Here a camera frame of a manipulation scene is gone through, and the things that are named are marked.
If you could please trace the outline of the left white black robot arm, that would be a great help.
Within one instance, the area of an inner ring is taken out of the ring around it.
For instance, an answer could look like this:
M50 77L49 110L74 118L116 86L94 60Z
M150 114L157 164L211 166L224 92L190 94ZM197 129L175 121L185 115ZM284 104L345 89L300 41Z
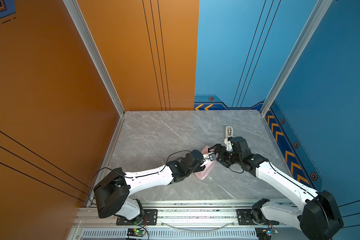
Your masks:
M130 196L158 186L179 183L194 172L205 169L206 159L200 151L188 151L184 157L166 162L165 165L141 172L124 172L122 168L111 170L96 186L94 195L98 217L125 218L139 224L146 216L142 203Z

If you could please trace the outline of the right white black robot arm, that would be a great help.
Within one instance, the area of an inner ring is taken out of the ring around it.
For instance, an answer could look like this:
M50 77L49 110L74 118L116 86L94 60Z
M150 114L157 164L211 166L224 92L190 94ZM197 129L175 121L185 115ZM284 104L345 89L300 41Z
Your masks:
M252 220L256 224L280 222L304 233L310 240L330 240L344 227L335 197L328 191L318 192L281 172L267 158L253 154L242 137L226 139L229 147L216 144L208 149L209 159L229 168L240 165L243 171L270 184L294 207L261 199L252 206Z

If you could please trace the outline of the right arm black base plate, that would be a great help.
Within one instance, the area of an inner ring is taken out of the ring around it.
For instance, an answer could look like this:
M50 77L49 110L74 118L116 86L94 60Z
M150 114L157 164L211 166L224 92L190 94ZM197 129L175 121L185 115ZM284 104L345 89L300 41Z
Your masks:
M246 225L259 225L259 226L265 226L265 225L280 225L280 222L278 221L266 221L264 219L258 219L256 220L255 217L252 214L252 209L238 209L236 210L237 213L237 220L240 226L246 226Z

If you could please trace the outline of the purple wrapping paper sheet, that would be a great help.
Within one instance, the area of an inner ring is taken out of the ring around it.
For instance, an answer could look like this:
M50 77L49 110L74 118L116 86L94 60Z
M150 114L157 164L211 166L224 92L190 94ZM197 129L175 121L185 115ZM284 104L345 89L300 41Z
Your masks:
M214 169L217 161L209 162L205 164L205 169L201 172L194 173L200 180L204 180L207 175Z

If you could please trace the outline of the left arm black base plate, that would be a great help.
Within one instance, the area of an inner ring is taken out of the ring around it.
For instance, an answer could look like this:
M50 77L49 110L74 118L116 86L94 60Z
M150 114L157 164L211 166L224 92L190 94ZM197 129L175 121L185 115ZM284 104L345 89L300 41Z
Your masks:
M157 209L145 209L143 214L140 214L135 219L127 220L125 217L118 217L117 226L155 226L158 220Z

